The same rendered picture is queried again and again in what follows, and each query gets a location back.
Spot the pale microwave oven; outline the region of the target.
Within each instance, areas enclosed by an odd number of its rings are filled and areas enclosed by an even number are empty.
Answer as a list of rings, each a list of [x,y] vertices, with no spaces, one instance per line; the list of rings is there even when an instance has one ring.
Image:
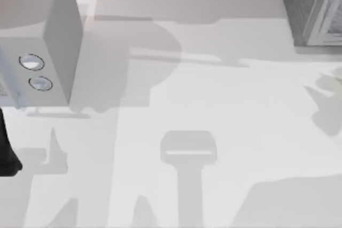
[[[76,0],[0,0],[0,107],[56,107],[69,104],[82,43]],[[19,57],[32,53],[45,66],[27,70]],[[33,89],[44,76],[53,87]]]

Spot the small microwave knob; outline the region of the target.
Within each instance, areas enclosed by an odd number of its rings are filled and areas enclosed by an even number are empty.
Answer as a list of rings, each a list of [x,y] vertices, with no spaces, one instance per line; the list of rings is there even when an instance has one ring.
[[[29,85],[37,91],[49,91],[53,87],[50,79],[44,76],[33,77],[28,80]]]

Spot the large microwave knob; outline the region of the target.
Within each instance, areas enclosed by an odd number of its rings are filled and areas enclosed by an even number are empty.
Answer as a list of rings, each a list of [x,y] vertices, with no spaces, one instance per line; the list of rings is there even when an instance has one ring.
[[[44,68],[45,62],[44,60],[32,53],[24,54],[19,57],[19,64],[27,69],[32,71],[38,71]]]

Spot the pale green plant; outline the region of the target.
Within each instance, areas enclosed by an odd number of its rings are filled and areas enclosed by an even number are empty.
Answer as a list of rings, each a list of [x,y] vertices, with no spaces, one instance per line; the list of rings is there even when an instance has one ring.
[[[321,90],[342,95],[342,67],[336,68],[328,74],[321,74],[316,81]]]

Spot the grey cabinet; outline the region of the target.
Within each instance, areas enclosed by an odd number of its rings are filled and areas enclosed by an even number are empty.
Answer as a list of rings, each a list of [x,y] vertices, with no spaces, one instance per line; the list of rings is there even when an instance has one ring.
[[[283,0],[295,46],[342,47],[342,0]]]

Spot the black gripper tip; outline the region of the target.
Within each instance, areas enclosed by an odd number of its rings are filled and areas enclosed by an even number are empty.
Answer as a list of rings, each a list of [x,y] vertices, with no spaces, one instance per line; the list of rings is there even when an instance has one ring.
[[[4,114],[0,108],[0,177],[13,177],[22,168],[23,165],[9,141]]]

